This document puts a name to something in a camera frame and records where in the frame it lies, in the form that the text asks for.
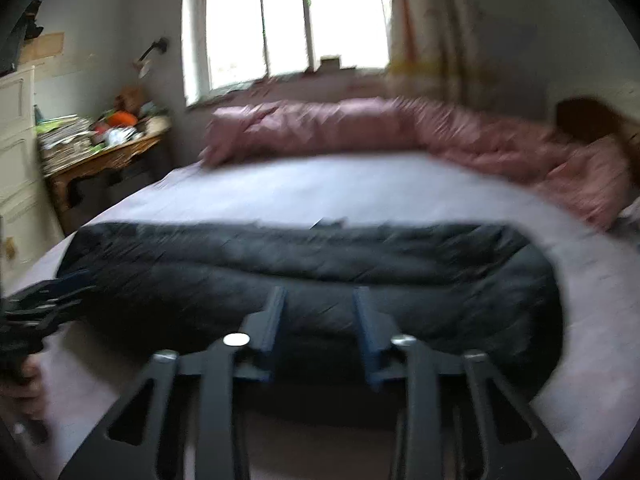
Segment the person's left hand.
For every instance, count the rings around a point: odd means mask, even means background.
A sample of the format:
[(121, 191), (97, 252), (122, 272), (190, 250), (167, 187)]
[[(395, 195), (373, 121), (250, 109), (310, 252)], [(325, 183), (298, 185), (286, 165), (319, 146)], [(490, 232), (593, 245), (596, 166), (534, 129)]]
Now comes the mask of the person's left hand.
[(27, 419), (43, 421), (47, 393), (39, 356), (29, 356), (23, 362), (20, 378), (1, 379), (1, 396), (8, 399), (12, 408)]

